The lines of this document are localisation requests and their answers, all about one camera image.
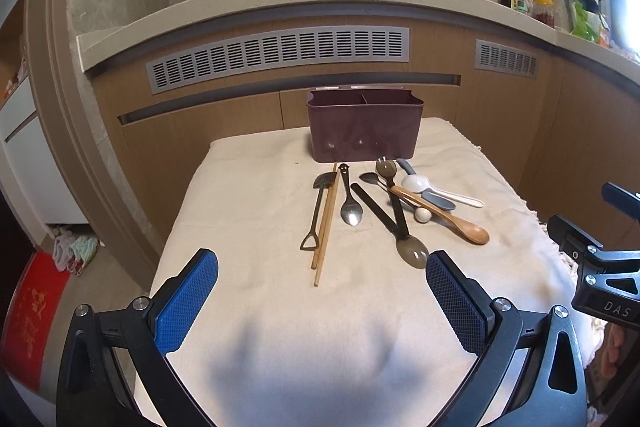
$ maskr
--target blue gripper pad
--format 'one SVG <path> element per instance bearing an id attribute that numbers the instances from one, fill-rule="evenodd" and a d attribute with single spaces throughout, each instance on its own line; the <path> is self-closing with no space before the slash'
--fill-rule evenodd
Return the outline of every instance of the blue gripper pad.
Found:
<path id="1" fill-rule="evenodd" d="M 484 316 L 435 252 L 428 258 L 426 272 L 427 284 L 460 344 L 465 351 L 480 356 L 487 338 Z"/>
<path id="2" fill-rule="evenodd" d="M 158 314 L 156 346 L 163 357 L 180 347 L 217 280 L 218 258 L 207 251 Z"/>

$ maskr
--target purple utensil holder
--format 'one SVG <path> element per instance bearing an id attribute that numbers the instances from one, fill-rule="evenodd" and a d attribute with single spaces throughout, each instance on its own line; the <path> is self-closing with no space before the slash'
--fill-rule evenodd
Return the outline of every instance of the purple utensil holder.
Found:
<path id="1" fill-rule="evenodd" d="M 316 89 L 306 107 L 318 163 L 414 156 L 424 102 L 410 89 Z"/>

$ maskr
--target glass jar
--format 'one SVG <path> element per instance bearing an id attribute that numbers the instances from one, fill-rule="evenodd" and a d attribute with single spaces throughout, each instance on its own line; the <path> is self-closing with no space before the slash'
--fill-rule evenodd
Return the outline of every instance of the glass jar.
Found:
<path id="1" fill-rule="evenodd" d="M 552 28 L 556 25 L 556 10 L 552 0 L 533 0 L 533 18 Z"/>

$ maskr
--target light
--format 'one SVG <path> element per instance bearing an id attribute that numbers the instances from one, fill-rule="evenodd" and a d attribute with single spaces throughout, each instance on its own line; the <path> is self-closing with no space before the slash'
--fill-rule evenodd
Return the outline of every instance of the light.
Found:
<path id="1" fill-rule="evenodd" d="M 626 0 L 625 35 L 627 45 L 640 53 L 640 0 Z"/>

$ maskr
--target countertop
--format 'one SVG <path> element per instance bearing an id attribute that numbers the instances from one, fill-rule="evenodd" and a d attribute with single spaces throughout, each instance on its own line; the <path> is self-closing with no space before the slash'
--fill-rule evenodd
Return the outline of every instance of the countertop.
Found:
<path id="1" fill-rule="evenodd" d="M 78 36 L 83 71 L 121 52 L 174 30 L 199 22 L 282 6 L 332 2 L 380 3 L 452 12 L 517 30 L 548 44 L 595 60 L 640 84 L 640 64 L 636 64 L 593 42 L 550 28 L 489 0 L 187 0 L 164 8 L 127 26 L 109 28 Z"/>

